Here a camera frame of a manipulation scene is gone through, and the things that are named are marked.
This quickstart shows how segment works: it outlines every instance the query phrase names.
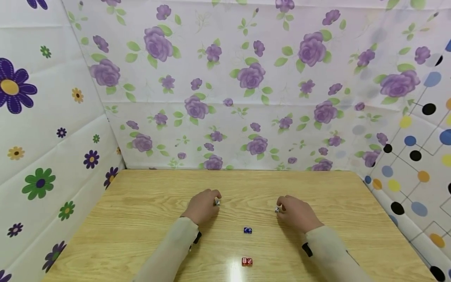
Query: right hand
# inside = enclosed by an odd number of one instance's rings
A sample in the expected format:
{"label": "right hand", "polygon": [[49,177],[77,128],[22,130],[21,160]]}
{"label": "right hand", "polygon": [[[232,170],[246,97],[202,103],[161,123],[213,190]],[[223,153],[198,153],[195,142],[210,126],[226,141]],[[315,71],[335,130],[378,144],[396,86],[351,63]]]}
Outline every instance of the right hand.
{"label": "right hand", "polygon": [[298,198],[290,195],[280,196],[277,199],[277,206],[282,206],[277,217],[304,234],[324,225],[312,207]]}

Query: table surface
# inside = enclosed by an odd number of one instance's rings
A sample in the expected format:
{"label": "table surface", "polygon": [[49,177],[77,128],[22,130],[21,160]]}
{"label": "table surface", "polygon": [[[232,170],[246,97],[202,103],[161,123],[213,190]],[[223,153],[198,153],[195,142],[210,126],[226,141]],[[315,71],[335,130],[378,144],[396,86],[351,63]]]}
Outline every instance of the table surface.
{"label": "table surface", "polygon": [[[121,171],[43,281],[130,281],[190,198],[206,188],[219,189],[221,209],[199,228],[203,236],[177,282],[325,281],[299,237],[277,220],[277,197],[286,194],[310,203],[374,281],[434,281],[353,172],[168,170]],[[242,257],[253,266],[242,267]]]}

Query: beige sleeve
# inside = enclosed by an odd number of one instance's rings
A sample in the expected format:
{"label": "beige sleeve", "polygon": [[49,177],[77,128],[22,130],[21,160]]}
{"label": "beige sleeve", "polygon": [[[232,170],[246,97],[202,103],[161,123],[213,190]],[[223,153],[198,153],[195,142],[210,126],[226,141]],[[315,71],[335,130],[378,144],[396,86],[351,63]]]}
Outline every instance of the beige sleeve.
{"label": "beige sleeve", "polygon": [[372,279],[347,252],[333,229],[322,226],[306,233],[311,259],[329,282],[370,282]]}
{"label": "beige sleeve", "polygon": [[191,219],[177,219],[132,282],[173,282],[197,234],[198,226]]}

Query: yellow flower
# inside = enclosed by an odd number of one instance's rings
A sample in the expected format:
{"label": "yellow flower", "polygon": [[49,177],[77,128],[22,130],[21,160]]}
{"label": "yellow flower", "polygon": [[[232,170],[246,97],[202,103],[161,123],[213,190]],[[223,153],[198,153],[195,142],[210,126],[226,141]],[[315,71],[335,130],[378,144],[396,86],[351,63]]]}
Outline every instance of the yellow flower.
{"label": "yellow flower", "polygon": [[9,149],[8,157],[11,160],[18,161],[20,158],[23,157],[23,154],[25,151],[22,150],[22,147],[13,147],[12,149]]}
{"label": "yellow flower", "polygon": [[74,97],[74,101],[78,102],[78,104],[83,102],[83,97],[84,96],[82,94],[82,91],[79,90],[78,88],[72,89],[72,97]]}

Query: hand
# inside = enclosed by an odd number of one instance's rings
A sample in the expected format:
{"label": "hand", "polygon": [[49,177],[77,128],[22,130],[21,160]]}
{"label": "hand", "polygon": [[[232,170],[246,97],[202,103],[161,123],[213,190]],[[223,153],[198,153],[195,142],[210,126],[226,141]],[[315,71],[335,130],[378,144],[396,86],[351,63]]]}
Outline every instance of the hand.
{"label": "hand", "polygon": [[294,229],[307,233],[324,224],[316,217],[312,207],[290,195],[280,196],[277,199],[277,205],[282,206],[277,217]]}
{"label": "hand", "polygon": [[182,216],[191,219],[197,225],[207,222],[219,211],[219,206],[213,205],[215,197],[222,198],[218,190],[206,189],[200,192],[191,198]]}

